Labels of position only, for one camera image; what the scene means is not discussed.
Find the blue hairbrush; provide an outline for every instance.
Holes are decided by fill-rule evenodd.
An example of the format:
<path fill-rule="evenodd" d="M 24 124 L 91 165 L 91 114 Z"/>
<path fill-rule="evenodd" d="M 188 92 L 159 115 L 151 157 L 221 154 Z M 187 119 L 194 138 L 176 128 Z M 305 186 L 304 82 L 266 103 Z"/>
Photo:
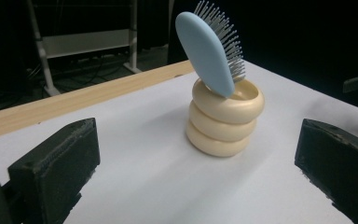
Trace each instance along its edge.
<path fill-rule="evenodd" d="M 176 17 L 176 33 L 196 73 L 213 92 L 230 97 L 245 78 L 237 32 L 214 4 L 200 1 L 194 11 Z"/>

